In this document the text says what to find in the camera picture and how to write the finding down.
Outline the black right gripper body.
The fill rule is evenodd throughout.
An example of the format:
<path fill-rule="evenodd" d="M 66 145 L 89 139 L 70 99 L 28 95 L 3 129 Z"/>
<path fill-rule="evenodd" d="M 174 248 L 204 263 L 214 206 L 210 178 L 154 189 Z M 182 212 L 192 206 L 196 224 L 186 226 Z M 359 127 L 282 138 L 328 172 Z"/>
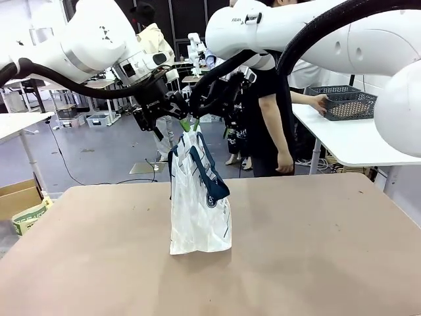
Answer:
<path fill-rule="evenodd" d="M 245 81 L 242 72 L 234 73 L 228 81 L 215 81 L 211 85 L 211 114 L 228 115 L 233 111 L 235 100 Z"/>

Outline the person's right hand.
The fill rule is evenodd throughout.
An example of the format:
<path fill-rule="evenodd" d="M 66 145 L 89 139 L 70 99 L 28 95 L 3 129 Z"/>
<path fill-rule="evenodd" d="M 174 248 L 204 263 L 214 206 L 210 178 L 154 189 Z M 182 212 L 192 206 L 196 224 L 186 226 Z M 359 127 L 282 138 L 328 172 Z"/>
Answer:
<path fill-rule="evenodd" d="M 276 169 L 279 173 L 289 174 L 294 171 L 294 161 L 289 152 L 279 152 L 277 156 L 278 168 Z"/>

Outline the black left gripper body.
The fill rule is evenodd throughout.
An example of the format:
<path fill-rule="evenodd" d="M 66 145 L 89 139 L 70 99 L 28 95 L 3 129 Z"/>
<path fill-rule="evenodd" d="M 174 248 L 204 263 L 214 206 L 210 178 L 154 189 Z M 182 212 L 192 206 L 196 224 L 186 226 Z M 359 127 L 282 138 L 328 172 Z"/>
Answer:
<path fill-rule="evenodd" d="M 155 78 L 141 91 L 141 112 L 143 116 L 165 116 L 172 110 L 170 90 L 163 77 Z"/>

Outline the person's left hand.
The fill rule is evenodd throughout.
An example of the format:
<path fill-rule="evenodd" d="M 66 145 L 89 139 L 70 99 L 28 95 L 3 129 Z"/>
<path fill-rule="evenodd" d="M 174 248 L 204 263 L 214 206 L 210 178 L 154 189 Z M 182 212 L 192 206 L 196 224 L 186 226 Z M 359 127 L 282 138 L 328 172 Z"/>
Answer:
<path fill-rule="evenodd" d="M 310 106 L 324 117 L 327 113 L 326 103 L 328 100 L 326 94 L 313 95 L 310 96 Z"/>

